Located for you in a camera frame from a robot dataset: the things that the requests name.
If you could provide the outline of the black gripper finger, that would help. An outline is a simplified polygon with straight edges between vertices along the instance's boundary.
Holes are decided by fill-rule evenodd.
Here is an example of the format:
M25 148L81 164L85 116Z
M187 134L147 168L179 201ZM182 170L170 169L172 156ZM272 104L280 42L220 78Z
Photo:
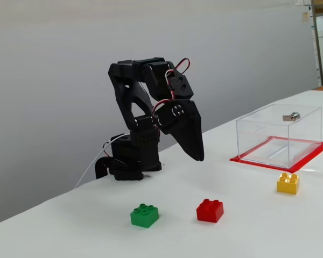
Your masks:
M193 159L197 161L204 160L204 148L202 139L202 129L201 129L201 117L197 115L193 119L192 125L192 154Z
M193 158L193 119L178 116L178 101L170 101L157 110L157 125L164 134L173 136L183 151Z

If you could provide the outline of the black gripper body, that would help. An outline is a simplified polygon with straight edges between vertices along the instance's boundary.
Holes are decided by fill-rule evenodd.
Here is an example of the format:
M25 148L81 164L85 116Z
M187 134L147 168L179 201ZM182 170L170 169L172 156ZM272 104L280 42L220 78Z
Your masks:
M197 119L200 117L199 111L194 101L190 99L182 99L178 101L178 116L189 118L189 119Z

